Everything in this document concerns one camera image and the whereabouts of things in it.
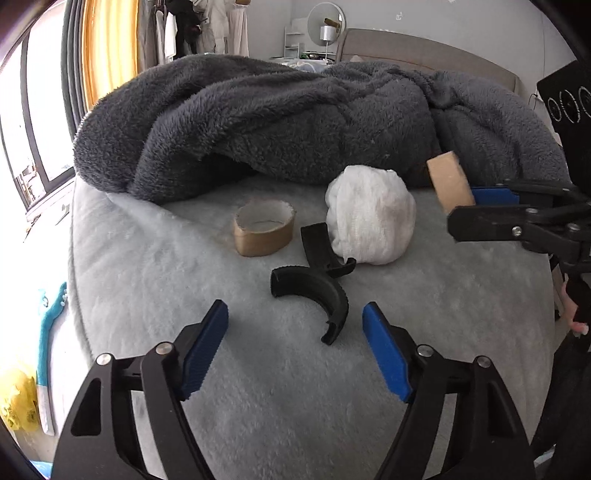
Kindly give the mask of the person right hand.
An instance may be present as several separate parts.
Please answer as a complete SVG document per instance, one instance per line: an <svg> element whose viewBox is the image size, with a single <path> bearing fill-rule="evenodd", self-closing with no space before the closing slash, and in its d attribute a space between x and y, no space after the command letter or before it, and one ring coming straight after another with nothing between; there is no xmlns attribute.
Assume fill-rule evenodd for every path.
<svg viewBox="0 0 591 480"><path fill-rule="evenodd" d="M561 319L564 320L568 327L576 334L587 335L589 332L589 326L585 323L577 322L574 320L576 313L578 312L578 305L570 298L567 293L567 281L562 285L560 292L560 299L563 305L563 313Z"/></svg>

